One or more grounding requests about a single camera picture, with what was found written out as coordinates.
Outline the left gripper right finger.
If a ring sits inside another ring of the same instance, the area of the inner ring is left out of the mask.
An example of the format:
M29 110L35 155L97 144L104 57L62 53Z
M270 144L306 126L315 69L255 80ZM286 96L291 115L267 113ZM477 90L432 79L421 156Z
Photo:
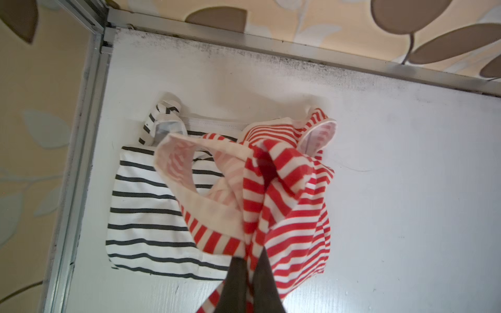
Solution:
M253 276L254 312L285 313L266 249L263 249Z

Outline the red white striped tank top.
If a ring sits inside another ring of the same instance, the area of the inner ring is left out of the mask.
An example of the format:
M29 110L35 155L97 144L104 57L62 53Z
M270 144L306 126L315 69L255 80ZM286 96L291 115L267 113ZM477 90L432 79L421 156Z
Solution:
M176 198L196 247L247 263L246 312L254 312L253 276L266 249L280 299L322 273L330 254L322 162L337 124L321 109L303 120L249 125L236 142L220 134L169 134L154 167ZM200 307L215 312L224 282Z

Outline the black white striped tank top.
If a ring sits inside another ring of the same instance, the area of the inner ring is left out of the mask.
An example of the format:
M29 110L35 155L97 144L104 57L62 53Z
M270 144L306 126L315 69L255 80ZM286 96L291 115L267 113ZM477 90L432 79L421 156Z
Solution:
M181 279L220 281L230 259L197 249L177 200L153 167L154 153L169 133L216 133L236 142L242 123L188 117L174 100L153 106L138 144L124 146L110 205L106 253L113 269Z

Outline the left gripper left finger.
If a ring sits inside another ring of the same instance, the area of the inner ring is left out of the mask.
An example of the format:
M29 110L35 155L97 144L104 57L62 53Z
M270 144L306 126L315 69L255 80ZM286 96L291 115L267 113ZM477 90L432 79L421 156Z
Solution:
M247 263L242 258L232 258L216 313L245 313L247 294Z

